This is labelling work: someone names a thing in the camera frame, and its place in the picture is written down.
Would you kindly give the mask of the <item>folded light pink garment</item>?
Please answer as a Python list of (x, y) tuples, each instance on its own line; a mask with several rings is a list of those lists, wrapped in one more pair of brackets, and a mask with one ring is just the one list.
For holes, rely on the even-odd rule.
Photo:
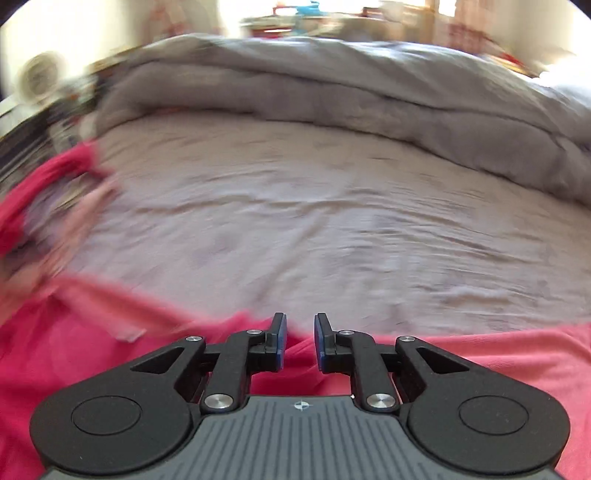
[(19, 238), (1, 255), (3, 316), (65, 269), (117, 194), (115, 180), (83, 174), (34, 196), (24, 208)]

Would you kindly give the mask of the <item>folded red garment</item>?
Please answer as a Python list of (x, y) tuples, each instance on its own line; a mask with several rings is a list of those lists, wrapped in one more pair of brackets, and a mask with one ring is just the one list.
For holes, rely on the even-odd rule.
[(1, 255), (13, 250), (24, 235), (25, 210), (47, 187), (66, 177), (90, 174), (98, 179), (111, 175), (97, 163), (93, 143), (79, 143), (37, 167), (1, 201)]

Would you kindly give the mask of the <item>white bed sheet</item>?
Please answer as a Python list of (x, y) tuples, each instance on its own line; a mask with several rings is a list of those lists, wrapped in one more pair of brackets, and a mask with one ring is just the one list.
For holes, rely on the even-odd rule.
[(99, 139), (121, 193), (71, 263), (208, 319), (451, 335), (590, 317), (590, 214), (388, 139), (175, 112)]

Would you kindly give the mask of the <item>cluttered side shelf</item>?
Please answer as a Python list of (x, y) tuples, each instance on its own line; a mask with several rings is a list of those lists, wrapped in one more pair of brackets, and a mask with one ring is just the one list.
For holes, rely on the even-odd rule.
[(2, 195), (47, 160), (96, 136), (107, 83), (96, 73), (63, 78), (62, 61), (52, 52), (25, 63), (16, 93), (1, 103)]

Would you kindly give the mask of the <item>pink blanket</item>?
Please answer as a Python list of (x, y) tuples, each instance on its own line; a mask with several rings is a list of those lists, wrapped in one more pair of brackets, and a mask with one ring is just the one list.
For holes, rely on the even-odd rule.
[[(75, 302), (111, 303), (141, 300), (170, 307), (145, 296), (135, 295), (114, 284), (96, 282), (82, 276), (61, 275), (41, 287), (7, 316), (1, 326), (29, 301), (57, 296)], [(569, 479), (590, 475), (590, 327), (568, 325), (547, 330), (514, 331), (488, 335), (437, 337), (434, 344), (453, 354), (504, 375), (535, 386), (554, 396), (567, 410), (571, 434), (558, 465)]]

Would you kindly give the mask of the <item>grey quilt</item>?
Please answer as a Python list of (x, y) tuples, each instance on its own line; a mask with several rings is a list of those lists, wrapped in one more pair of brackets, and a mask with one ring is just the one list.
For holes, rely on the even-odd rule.
[(414, 144), (560, 199), (590, 201), (590, 95), (407, 42), (181, 35), (136, 51), (100, 102), (105, 133), (183, 108), (311, 123)]

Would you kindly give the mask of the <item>crimson red t-shirt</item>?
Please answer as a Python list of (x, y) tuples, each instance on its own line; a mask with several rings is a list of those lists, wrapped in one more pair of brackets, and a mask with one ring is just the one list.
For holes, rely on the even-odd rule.
[(1, 476), (36, 479), (43, 467), (29, 436), (35, 407), (71, 384), (188, 335), (208, 342), (270, 325), (245, 313), (207, 321), (141, 300), (29, 301), (1, 326)]

